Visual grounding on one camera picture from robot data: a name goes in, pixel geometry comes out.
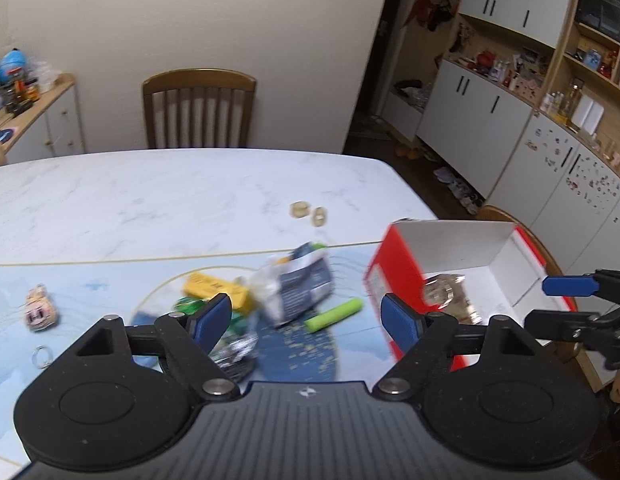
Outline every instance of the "bottle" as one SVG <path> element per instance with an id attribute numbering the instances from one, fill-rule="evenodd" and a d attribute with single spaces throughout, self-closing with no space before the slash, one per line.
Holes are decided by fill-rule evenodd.
<path id="1" fill-rule="evenodd" d="M 550 105 L 550 110 L 549 110 L 549 116 L 552 118 L 557 118 L 558 115 L 558 107 L 560 107 L 560 103 L 561 101 L 563 101 L 563 94 L 562 92 L 556 92 L 554 94 L 554 100 L 552 101 L 552 104 Z"/>
<path id="2" fill-rule="evenodd" d="M 565 121 L 567 121 L 567 119 L 572 115 L 572 112 L 581 97 L 581 87 L 578 83 L 576 83 L 576 81 L 578 80 L 574 79 L 572 81 L 570 92 L 567 97 L 563 99 L 560 104 L 560 109 L 558 110 L 558 115 Z"/>
<path id="3" fill-rule="evenodd" d="M 555 94 L 545 94 L 541 106 L 539 107 L 542 112 L 547 113 L 550 110 L 550 106 L 554 103 Z"/>

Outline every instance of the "jar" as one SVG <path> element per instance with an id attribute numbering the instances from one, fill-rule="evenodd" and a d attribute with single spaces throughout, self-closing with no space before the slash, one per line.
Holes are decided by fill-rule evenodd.
<path id="1" fill-rule="evenodd" d="M 41 92 L 39 91 L 39 80 L 36 77 L 26 81 L 25 96 L 26 99 L 29 99 L 30 101 L 38 101 L 41 97 Z"/>

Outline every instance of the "red and white box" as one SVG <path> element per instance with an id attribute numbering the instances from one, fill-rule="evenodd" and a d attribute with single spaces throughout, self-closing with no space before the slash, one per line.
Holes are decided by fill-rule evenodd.
<path id="1" fill-rule="evenodd" d="M 370 262 L 364 282 L 377 309 L 393 292 L 420 314 L 432 311 L 423 301 L 425 279 L 462 274 L 468 300 L 487 324 L 505 314 L 523 325 L 525 316 L 543 310 L 576 310 L 571 298 L 552 298 L 541 290 L 545 261 L 516 224 L 487 221 L 403 220 L 391 224 Z M 397 358 L 398 347 L 392 343 Z M 475 362 L 466 356 L 455 368 Z"/>

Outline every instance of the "toy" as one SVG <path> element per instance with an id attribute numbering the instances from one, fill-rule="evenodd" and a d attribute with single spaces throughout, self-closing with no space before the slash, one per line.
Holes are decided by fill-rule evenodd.
<path id="1" fill-rule="evenodd" d="M 236 283 L 226 282 L 214 278 L 202 272 L 193 272 L 183 286 L 183 294 L 191 298 L 210 300 L 219 293 L 230 296 L 232 309 L 244 314 L 250 314 L 253 309 L 253 301 L 250 297 L 248 288 Z"/>
<path id="2" fill-rule="evenodd" d="M 361 298 L 354 298 L 353 300 L 346 301 L 334 308 L 331 308 L 327 312 L 314 316 L 305 321 L 305 327 L 308 332 L 314 333 L 317 330 L 321 330 L 325 327 L 333 325 L 346 319 L 346 317 L 356 314 L 363 308 L 363 300 Z"/>
<path id="3" fill-rule="evenodd" d="M 24 320 L 27 327 L 36 332 L 55 324 L 56 308 L 44 285 L 37 285 L 26 297 Z"/>

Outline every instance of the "countertop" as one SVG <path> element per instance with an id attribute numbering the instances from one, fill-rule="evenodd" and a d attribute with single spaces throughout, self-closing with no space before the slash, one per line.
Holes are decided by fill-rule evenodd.
<path id="1" fill-rule="evenodd" d="M 290 204 L 327 209 L 327 223 Z M 93 153 L 0 167 L 0 265 L 174 258 L 381 240 L 434 219 L 378 160 L 245 149 Z"/>

